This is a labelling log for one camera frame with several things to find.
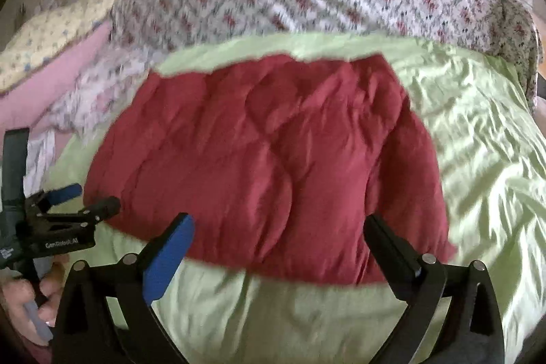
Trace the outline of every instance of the red garment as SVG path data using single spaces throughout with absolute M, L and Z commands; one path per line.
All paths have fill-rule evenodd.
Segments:
M 151 73 L 89 171 L 85 204 L 109 195 L 113 227 L 149 240 L 187 212 L 188 257 L 275 278 L 384 280 L 373 212 L 417 251 L 454 251 L 434 146 L 380 55 Z

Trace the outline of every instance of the silver bolt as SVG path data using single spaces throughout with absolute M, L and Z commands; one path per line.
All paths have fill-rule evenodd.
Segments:
M 130 266 L 131 264 L 134 264 L 137 261 L 137 257 L 134 253 L 129 253 L 124 256 L 123 260 L 125 265 Z
M 426 262 L 427 264 L 436 263 L 436 257 L 431 253 L 425 253 L 421 258 L 422 258 L 422 262 Z
M 481 272 L 485 270 L 485 264 L 481 261 L 474 261 L 472 265 L 476 270 L 480 270 Z
M 77 272 L 81 272 L 86 266 L 85 261 L 76 261 L 72 268 L 76 270 Z

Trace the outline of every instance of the green bed sheet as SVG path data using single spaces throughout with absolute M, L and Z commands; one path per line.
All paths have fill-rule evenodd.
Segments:
M 459 247 L 452 263 L 482 259 L 488 265 L 506 362 L 512 363 L 546 312 L 546 143 L 514 67 L 420 39 L 310 33 L 196 46 L 174 53 L 157 71 L 164 76 L 212 71 L 272 53 L 309 60 L 382 53 L 391 63 L 435 142 L 449 239 Z M 106 126 L 86 145 L 72 138 L 50 171 L 47 188 L 84 183 L 105 133 Z M 73 200 L 58 211 L 80 206 L 81 200 Z M 72 259 L 102 265 L 143 247 L 105 224 L 96 238 L 96 247 Z M 154 304 L 189 362 L 238 364 L 368 362 L 404 308 L 384 284 L 319 287 L 192 260 L 182 262 L 166 295 Z M 446 309 L 446 303 L 438 309 L 416 362 L 430 352 Z M 122 325 L 118 309 L 113 312 Z

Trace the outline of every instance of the floral blanket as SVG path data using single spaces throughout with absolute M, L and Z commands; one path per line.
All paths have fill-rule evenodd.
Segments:
M 113 41 L 172 51 L 276 31 L 383 30 L 515 63 L 533 108 L 542 46 L 518 0 L 116 0 Z

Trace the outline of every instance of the yellow floral pillow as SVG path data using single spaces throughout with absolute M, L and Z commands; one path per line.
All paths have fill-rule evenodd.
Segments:
M 79 0 L 30 19 L 0 53 L 0 94 L 95 29 L 113 3 L 114 0 Z

